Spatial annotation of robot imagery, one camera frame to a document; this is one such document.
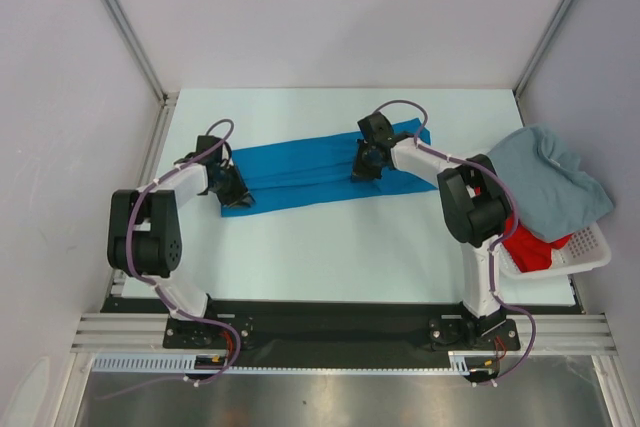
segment red cloth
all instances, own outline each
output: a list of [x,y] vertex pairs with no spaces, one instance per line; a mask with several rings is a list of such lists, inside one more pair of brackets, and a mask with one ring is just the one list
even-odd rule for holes
[[[513,225],[513,217],[509,217],[506,224],[505,232],[509,232]],[[551,249],[561,249],[567,245],[570,238],[571,235],[567,235],[547,244],[519,224],[514,234],[504,241],[503,245],[521,272],[534,272],[551,267]]]

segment wall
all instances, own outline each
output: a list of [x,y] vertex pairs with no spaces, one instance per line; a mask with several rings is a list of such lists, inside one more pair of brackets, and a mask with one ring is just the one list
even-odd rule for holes
[[0,5],[0,419],[44,356],[44,425],[106,289],[110,194],[134,185],[157,105],[100,0]]
[[121,0],[186,87],[511,88],[560,0]]
[[523,98],[583,155],[616,203],[600,225],[612,263],[578,279],[587,307],[607,314],[639,399],[640,0],[579,0]]

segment folded blue fabric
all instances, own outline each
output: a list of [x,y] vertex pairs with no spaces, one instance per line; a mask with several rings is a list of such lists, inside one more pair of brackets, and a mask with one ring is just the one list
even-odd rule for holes
[[[394,124],[393,129],[396,133],[415,132],[420,123],[413,119]],[[351,182],[360,138],[360,132],[349,132],[234,150],[233,160],[256,202],[248,209],[222,207],[222,217],[436,189],[412,174],[397,170],[385,170],[382,179],[373,182]],[[426,129],[420,138],[431,143]]]
[[573,234],[613,210],[598,181],[580,170],[580,156],[547,127],[517,130],[488,156],[513,193],[520,220],[545,242]]

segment white laundry basket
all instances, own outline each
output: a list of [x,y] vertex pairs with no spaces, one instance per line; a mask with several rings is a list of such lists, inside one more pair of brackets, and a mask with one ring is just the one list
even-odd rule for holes
[[607,265],[610,261],[611,250],[595,222],[573,234],[571,240],[562,249],[552,250],[551,267],[546,270],[520,272],[511,255],[502,245],[498,254],[500,271],[507,277],[518,280],[547,279],[558,275],[586,272]]

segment metal floor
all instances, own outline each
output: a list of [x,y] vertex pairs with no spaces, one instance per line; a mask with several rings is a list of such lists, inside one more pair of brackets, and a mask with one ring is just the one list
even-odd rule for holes
[[92,374],[76,427],[611,426],[589,357],[537,357],[498,388],[460,377],[223,375],[194,389],[164,382],[111,400],[151,379]]

